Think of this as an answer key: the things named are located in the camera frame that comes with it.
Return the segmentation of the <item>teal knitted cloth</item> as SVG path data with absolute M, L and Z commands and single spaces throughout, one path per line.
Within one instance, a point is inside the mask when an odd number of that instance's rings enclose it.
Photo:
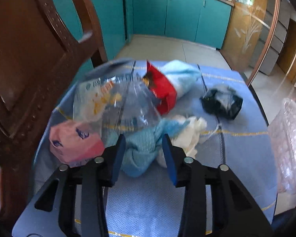
M 102 138 L 105 147 L 108 148 L 116 145 L 120 134 L 125 136 L 126 150 L 120 171 L 136 178 L 141 176 L 156 159 L 162 146 L 162 137 L 168 130 L 170 134 L 174 133 L 173 124 L 166 119 L 139 131 L 123 131 L 115 129 L 113 125 L 103 124 Z

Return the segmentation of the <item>white tissue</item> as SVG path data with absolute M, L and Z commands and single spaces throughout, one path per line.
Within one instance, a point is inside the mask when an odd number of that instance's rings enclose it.
M 207 121 L 202 117 L 184 117 L 182 115 L 174 115 L 165 117 L 167 121 L 173 124 L 174 133 L 167 134 L 174 146 L 183 149 L 187 157 L 196 158 L 196 145 L 199 144 L 200 134 L 207 128 Z

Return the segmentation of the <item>clear plastic snack bag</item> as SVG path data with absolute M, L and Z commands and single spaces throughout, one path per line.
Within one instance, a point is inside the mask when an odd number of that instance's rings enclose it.
M 75 90 L 73 120 L 88 122 L 103 141 L 156 126 L 161 116 L 139 75 L 124 74 L 81 82 Z

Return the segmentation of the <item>pink paper wrapper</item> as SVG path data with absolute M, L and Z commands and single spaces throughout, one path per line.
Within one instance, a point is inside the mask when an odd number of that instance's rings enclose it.
M 50 152 L 69 167 L 85 165 L 105 149 L 100 134 L 86 122 L 67 120 L 50 129 Z

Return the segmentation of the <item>red snack wrapper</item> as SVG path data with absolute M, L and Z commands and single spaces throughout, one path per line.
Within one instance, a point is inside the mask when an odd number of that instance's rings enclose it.
M 143 76 L 142 81 L 155 98 L 159 100 L 156 109 L 161 115 L 169 113 L 175 107 L 177 91 L 173 84 L 148 60 L 146 61 L 146 74 Z

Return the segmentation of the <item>black plastic bag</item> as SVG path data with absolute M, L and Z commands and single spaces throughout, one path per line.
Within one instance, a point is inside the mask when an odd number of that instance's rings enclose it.
M 238 116 L 243 104 L 243 98 L 234 88 L 226 84 L 209 88 L 200 101 L 207 113 L 228 120 L 234 120 Z

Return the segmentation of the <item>white plastic trash basket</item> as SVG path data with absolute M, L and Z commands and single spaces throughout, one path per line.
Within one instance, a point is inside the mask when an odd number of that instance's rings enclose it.
M 296 102 L 285 98 L 268 126 L 274 152 L 277 191 L 296 194 Z

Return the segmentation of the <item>teal lower kitchen cabinets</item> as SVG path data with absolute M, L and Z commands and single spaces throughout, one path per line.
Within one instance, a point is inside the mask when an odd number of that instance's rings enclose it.
M 198 41 L 221 48 L 234 4 L 226 0 L 91 0 L 102 32 L 107 61 L 125 45 L 125 20 L 133 32 Z M 74 38 L 83 35 L 73 0 L 53 0 Z

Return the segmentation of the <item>blue cloth on stool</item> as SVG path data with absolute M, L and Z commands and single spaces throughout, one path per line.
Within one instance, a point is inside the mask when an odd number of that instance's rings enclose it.
M 276 189 L 267 126 L 238 73 L 116 60 L 52 111 L 25 230 L 272 236 Z

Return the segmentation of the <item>carved wooden chair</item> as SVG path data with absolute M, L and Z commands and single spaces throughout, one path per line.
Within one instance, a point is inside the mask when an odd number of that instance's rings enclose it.
M 28 197 L 31 163 L 50 114 L 82 64 L 107 61 L 91 0 L 73 0 L 73 37 L 53 0 L 0 0 L 0 221 L 12 224 Z

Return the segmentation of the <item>brown wooden door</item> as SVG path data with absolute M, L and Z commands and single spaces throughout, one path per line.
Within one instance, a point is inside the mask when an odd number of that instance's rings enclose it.
M 288 73 L 296 60 L 296 21 L 289 20 L 287 36 L 277 59 L 277 65 L 284 73 Z

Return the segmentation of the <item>frosted glass sliding door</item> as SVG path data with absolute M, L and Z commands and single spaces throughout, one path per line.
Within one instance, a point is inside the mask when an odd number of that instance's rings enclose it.
M 253 83 L 275 36 L 280 0 L 234 0 L 220 50 L 232 70 Z

